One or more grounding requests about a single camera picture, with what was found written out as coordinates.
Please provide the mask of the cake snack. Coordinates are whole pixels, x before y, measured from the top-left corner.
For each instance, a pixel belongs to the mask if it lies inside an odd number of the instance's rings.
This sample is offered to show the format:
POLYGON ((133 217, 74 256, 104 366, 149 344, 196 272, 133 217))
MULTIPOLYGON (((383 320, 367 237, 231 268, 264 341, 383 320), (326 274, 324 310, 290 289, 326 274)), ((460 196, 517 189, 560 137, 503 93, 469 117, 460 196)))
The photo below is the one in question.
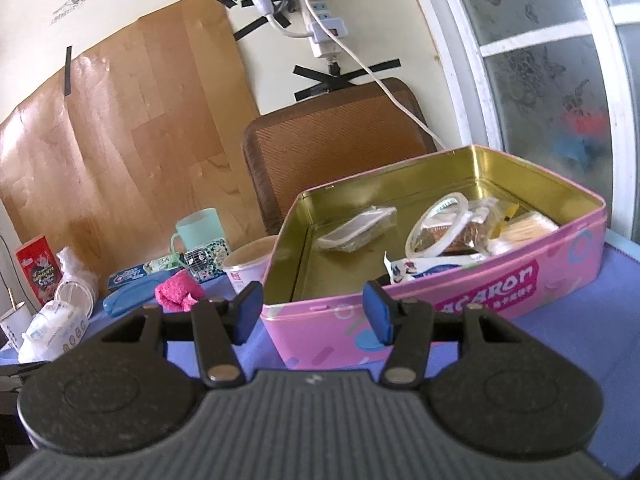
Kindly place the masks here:
POLYGON ((459 193, 443 197, 416 222, 406 241, 408 256, 436 257, 477 252, 502 219, 500 200, 465 202, 459 193))

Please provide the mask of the yellow utility knife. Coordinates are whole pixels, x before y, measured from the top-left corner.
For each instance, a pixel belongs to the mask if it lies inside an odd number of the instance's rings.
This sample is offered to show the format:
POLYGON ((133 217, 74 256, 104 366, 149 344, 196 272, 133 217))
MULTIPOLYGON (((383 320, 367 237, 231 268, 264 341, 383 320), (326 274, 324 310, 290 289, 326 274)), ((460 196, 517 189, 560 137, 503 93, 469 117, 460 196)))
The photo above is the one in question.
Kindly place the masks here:
POLYGON ((498 213, 500 214, 500 218, 496 221, 495 227, 490 234, 490 238, 493 240, 497 238, 506 225, 515 217, 518 213, 518 210, 521 208, 521 205, 518 203, 506 202, 505 200, 500 200, 497 205, 498 213))

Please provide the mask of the pink fluffy cloth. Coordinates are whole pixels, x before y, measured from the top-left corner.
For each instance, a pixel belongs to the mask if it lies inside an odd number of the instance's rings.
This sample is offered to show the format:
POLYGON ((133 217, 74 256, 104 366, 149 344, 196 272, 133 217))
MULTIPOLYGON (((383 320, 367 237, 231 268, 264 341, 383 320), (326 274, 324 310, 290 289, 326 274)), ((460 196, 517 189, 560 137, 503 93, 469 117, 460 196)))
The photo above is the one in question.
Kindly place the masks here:
POLYGON ((181 270, 160 283, 154 290, 155 300, 166 313, 189 312, 205 298, 203 287, 189 270, 181 270))

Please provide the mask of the blue pouch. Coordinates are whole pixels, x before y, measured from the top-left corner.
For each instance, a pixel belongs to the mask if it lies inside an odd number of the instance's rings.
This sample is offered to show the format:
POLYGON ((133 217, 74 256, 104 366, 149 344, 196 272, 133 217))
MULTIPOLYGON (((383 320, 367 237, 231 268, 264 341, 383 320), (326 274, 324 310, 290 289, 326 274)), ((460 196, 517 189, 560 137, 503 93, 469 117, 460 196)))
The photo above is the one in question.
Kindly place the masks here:
POLYGON ((103 311, 111 318, 137 309, 155 298, 155 289, 158 285, 172 278, 178 270, 160 271, 128 283, 111 292, 103 300, 103 311))

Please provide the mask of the small patterned tissue pack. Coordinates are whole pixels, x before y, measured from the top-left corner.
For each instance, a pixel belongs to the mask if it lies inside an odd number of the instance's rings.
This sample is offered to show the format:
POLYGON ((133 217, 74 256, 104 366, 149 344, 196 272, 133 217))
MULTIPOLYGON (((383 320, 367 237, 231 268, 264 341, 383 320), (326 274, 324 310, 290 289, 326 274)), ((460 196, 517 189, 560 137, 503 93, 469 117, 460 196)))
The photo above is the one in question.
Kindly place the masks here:
POLYGON ((215 238, 184 253, 186 268, 195 281, 208 282, 224 275, 222 264, 230 250, 223 237, 215 238))

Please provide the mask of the white tin can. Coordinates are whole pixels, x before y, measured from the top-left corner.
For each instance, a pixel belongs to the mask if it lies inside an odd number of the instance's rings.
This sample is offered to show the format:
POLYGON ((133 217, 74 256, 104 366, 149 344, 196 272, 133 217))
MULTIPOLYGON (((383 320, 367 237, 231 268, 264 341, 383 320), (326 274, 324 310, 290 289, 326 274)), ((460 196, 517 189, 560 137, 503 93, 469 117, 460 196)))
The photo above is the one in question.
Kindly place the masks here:
POLYGON ((222 268, 235 292, 242 292, 250 282, 264 281, 277 240, 277 235, 265 236, 224 258, 222 268))

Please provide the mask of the red snack box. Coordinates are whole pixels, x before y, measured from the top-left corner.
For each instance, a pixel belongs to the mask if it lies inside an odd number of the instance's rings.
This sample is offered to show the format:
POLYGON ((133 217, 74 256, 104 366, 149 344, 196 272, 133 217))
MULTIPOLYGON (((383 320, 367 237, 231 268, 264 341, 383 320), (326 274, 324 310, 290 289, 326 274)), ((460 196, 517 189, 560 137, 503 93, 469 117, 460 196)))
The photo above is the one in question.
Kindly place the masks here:
POLYGON ((54 298, 62 272, 44 235, 14 250, 14 256, 40 306, 54 298))

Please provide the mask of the white power strip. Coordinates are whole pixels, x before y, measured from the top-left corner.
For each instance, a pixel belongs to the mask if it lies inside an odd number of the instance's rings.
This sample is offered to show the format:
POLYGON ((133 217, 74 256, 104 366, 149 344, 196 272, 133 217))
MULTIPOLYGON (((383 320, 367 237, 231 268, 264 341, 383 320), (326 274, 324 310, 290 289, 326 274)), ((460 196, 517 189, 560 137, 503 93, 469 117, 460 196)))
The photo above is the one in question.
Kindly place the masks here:
POLYGON ((315 58, 324 58, 329 62, 336 60, 341 47, 326 34, 326 29, 337 39, 348 36, 348 29, 342 18, 336 18, 330 12, 328 0, 299 0, 300 12, 307 32, 311 53, 315 58))

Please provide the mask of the cotton swabs bag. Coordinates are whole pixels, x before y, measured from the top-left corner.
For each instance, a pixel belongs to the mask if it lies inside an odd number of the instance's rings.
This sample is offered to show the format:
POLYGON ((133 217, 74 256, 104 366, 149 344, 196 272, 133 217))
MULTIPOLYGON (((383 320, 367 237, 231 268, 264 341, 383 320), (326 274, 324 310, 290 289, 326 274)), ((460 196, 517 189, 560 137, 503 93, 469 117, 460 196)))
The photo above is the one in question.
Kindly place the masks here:
POLYGON ((559 226, 539 211, 529 211, 506 222, 497 237, 487 243, 489 255, 498 256, 522 245, 539 240, 559 226))

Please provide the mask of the green frosted mug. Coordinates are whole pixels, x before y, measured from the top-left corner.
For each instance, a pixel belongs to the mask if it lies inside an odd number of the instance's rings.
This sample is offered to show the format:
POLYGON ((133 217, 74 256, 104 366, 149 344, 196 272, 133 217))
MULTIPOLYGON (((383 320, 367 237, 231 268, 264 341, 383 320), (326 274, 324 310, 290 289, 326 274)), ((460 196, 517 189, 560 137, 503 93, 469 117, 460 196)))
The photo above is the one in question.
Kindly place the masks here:
POLYGON ((215 208, 205 208, 189 214, 175 224, 175 229, 169 242, 172 252, 178 252, 177 238, 180 238, 184 250, 192 250, 212 240, 226 237, 215 208))

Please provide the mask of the large white tissue pack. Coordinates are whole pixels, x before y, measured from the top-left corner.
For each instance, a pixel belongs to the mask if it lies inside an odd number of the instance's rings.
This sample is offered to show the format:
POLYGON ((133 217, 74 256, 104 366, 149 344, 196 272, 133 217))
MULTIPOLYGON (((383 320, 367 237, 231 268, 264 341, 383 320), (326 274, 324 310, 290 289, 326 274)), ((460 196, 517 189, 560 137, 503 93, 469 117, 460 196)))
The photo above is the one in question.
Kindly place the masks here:
POLYGON ((32 318, 22 335, 21 364, 52 362, 77 347, 85 336, 85 312, 62 300, 51 300, 32 318))

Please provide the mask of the clear tape roll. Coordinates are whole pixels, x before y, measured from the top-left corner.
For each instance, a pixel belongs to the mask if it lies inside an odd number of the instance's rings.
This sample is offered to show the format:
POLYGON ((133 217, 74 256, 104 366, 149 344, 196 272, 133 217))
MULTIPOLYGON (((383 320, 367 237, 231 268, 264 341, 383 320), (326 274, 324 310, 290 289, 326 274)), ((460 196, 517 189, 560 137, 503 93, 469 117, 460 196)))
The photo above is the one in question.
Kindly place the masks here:
POLYGON ((447 252, 468 250, 464 233, 472 215, 469 201, 463 194, 453 192, 442 196, 411 229, 405 242, 405 255, 408 258, 437 257, 447 252))

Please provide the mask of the white enamel mug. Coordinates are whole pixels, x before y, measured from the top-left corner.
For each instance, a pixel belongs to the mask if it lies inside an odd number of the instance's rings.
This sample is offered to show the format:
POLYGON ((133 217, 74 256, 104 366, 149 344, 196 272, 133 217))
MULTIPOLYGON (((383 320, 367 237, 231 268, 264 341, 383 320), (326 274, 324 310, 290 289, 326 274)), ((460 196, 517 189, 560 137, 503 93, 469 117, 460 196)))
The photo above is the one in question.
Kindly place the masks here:
POLYGON ((8 338, 11 347, 18 351, 23 344, 23 334, 32 322, 32 312, 26 306, 25 301, 21 301, 15 308, 7 310, 1 315, 0 326, 2 332, 8 338))

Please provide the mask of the small white wet wipes pack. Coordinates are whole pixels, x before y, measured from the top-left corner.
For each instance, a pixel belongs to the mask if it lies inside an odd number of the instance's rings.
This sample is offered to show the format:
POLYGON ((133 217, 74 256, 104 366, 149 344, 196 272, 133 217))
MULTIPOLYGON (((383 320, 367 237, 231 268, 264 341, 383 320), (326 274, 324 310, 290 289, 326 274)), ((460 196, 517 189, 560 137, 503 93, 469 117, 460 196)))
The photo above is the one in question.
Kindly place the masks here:
POLYGON ((384 255, 383 263, 392 284, 425 278, 433 274, 439 274, 449 270, 457 270, 466 266, 475 266, 486 259, 481 254, 416 257, 390 260, 384 255))

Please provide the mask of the white plastic case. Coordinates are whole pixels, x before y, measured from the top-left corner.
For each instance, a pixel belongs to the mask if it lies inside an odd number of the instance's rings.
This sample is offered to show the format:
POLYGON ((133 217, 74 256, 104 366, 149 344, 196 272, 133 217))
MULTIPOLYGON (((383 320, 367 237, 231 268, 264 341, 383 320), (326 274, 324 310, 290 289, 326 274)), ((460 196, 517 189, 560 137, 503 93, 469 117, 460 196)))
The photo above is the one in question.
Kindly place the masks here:
POLYGON ((396 226, 395 207, 371 206, 314 242, 322 252, 356 252, 396 226))

